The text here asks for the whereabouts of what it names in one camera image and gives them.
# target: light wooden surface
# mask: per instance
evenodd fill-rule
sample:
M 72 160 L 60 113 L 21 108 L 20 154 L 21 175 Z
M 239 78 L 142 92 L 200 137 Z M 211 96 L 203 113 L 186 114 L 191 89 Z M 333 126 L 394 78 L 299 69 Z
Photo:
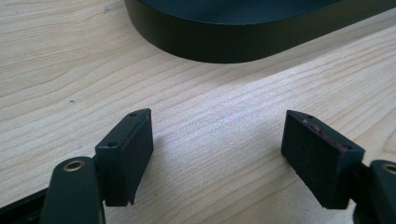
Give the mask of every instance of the light wooden surface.
M 0 2 L 0 206 L 129 112 L 152 109 L 155 151 L 134 206 L 107 223 L 351 223 L 280 155 L 287 109 L 396 161 L 396 10 L 252 63 L 209 64 L 143 39 L 120 0 Z

